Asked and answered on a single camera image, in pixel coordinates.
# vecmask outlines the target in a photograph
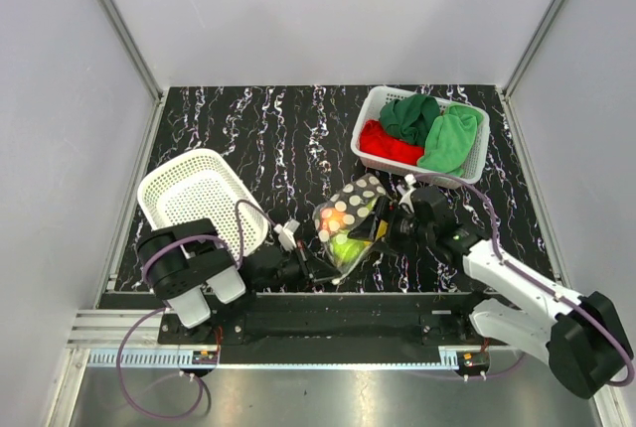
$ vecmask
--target basket with clothes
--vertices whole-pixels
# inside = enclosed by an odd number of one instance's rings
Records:
[[[490,118],[483,109],[378,86],[363,104],[351,148],[372,169],[398,175],[440,172],[474,184],[486,164],[489,136]],[[445,178],[430,182],[459,187]]]

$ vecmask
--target green cloth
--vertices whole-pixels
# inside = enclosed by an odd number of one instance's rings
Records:
[[[439,105],[434,97],[414,94],[386,104],[380,111],[380,124],[390,136],[424,147],[428,131],[437,116]]]
[[[461,177],[464,163],[477,137],[477,128],[484,116],[474,107],[453,103],[435,119],[431,127],[424,155],[417,167]]]

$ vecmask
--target plastic bag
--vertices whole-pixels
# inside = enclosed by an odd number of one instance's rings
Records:
[[[318,238],[327,257],[343,278],[362,262],[372,246],[370,241],[348,238],[348,233],[371,213],[378,197],[386,194],[380,180],[372,174],[366,174],[347,184],[314,210]]]

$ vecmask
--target robotic arm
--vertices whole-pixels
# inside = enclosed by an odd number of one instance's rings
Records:
[[[407,240],[423,241],[438,258],[494,288],[519,308],[509,308],[486,295],[483,301],[473,301],[465,312],[477,334],[541,360],[563,386],[583,398],[611,384],[626,365],[624,356],[595,324],[633,358],[608,298],[598,292],[583,297],[515,260],[486,239],[479,227],[457,222],[436,188],[416,188],[414,178],[407,177],[399,189],[402,198],[397,207],[375,213],[389,223],[389,249],[404,248]],[[590,322],[590,317],[597,323]]]
[[[608,298],[597,292],[583,297],[515,260],[499,247],[496,230],[492,240],[478,226],[457,221],[435,187],[416,187],[414,177],[407,176],[398,189],[398,203],[379,197],[371,214],[348,236],[374,241],[376,249],[389,253],[424,245],[447,265],[494,288],[516,309],[475,293],[462,310],[463,325],[541,360],[575,395],[589,398],[605,384],[626,385],[632,380],[633,352]],[[227,246],[218,241],[212,223],[204,218],[155,230],[139,242],[144,280],[188,329],[204,326],[211,317],[201,284],[223,278],[235,265]],[[306,287],[340,275],[301,241],[281,244],[289,251],[269,245],[244,259],[240,273],[251,291],[292,283]],[[182,245],[188,257],[172,250]],[[223,286],[239,292],[227,282]],[[215,293],[222,303],[234,300]],[[625,366],[627,378],[612,382]]]

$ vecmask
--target white robotic arm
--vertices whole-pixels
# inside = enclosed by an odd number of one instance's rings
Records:
[[[503,254],[514,260],[508,253]],[[580,293],[557,285],[521,261],[515,261],[520,269],[552,286],[560,296],[580,303]],[[497,258],[490,240],[474,245],[464,257],[463,266],[466,275],[494,288],[521,309],[508,308],[495,299],[483,301],[469,315],[475,332],[514,346],[548,364],[547,343],[552,326],[557,322],[558,314],[567,315],[571,309],[506,268]]]
[[[455,218],[434,187],[416,188],[407,176],[390,215],[386,244],[424,243],[439,259],[496,290],[518,308],[487,295],[464,309],[476,334],[502,341],[547,364],[568,390],[591,397],[625,365],[633,352],[611,301],[555,283],[498,248],[472,223]]]

